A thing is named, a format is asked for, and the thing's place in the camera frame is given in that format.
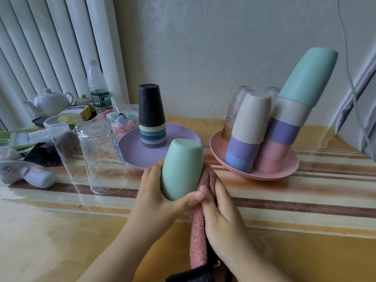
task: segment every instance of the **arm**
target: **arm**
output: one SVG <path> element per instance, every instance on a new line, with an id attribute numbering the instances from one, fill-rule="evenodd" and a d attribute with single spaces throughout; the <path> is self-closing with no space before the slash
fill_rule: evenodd
<path id="1" fill-rule="evenodd" d="M 215 183 L 218 207 L 207 186 L 200 186 L 199 190 L 205 194 L 202 208 L 210 245 L 237 280 L 290 281 L 274 265 L 256 253 L 249 240 L 243 218 L 221 180 L 217 179 Z"/>
<path id="2" fill-rule="evenodd" d="M 131 282 L 149 248 L 184 212 L 204 199 L 199 191 L 176 200 L 167 200 L 161 192 L 163 161 L 147 168 L 129 219 L 119 236 L 85 271 L 78 282 Z"/>

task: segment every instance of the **table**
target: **table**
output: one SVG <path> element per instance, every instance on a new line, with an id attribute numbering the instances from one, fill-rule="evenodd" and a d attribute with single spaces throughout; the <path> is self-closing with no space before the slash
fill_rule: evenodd
<path id="1" fill-rule="evenodd" d="M 372 281 L 376 277 L 376 163 L 327 128 L 305 126 L 294 143 L 299 169 L 261 182 L 233 175 L 210 152 L 218 119 L 167 117 L 201 138 L 205 161 L 228 188 L 257 249 L 295 281 Z M 0 185 L 1 281 L 76 281 L 117 236 L 142 172 L 112 196 L 74 185 L 63 166 L 48 189 Z M 139 266 L 134 281 L 164 281 L 188 270 L 190 224 L 179 218 Z"/>

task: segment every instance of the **pink plate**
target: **pink plate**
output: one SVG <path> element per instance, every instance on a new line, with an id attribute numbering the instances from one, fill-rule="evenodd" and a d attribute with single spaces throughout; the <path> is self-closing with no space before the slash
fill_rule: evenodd
<path id="1" fill-rule="evenodd" d="M 224 167 L 226 167 L 228 170 L 230 170 L 232 173 L 238 176 L 251 178 L 254 180 L 261 180 L 261 181 L 278 180 L 278 179 L 281 179 L 281 178 L 284 178 L 293 174 L 299 167 L 298 156 L 290 148 L 290 151 L 288 152 L 285 160 L 283 161 L 282 169 L 278 173 L 268 174 L 268 173 L 261 172 L 257 169 L 252 169 L 250 173 L 245 173 L 245 172 L 236 170 L 235 168 L 232 168 L 231 166 L 227 165 L 223 161 L 224 156 L 226 155 L 228 143 L 225 142 L 223 139 L 221 139 L 221 132 L 222 130 L 216 132 L 211 137 L 210 149 L 213 152 L 214 157 L 219 161 L 220 164 L 222 164 Z"/>

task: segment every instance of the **barcode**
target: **barcode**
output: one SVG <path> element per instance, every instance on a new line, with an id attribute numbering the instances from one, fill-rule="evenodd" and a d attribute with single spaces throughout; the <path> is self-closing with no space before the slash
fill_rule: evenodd
<path id="1" fill-rule="evenodd" d="M 96 105 L 100 105 L 100 99 L 99 99 L 98 96 L 94 96 L 94 95 L 93 95 L 93 100 L 94 100 L 94 104 L 96 104 Z"/>

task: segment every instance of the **purple plate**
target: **purple plate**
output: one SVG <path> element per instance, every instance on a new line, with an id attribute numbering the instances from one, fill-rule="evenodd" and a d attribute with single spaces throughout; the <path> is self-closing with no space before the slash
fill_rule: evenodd
<path id="1" fill-rule="evenodd" d="M 119 141 L 119 148 L 125 163 L 135 169 L 145 170 L 166 157 L 171 142 L 177 138 L 193 139 L 201 143 L 199 136 L 189 128 L 166 124 L 167 144 L 160 148 L 147 148 L 141 144 L 140 129 L 135 128 L 123 135 Z"/>

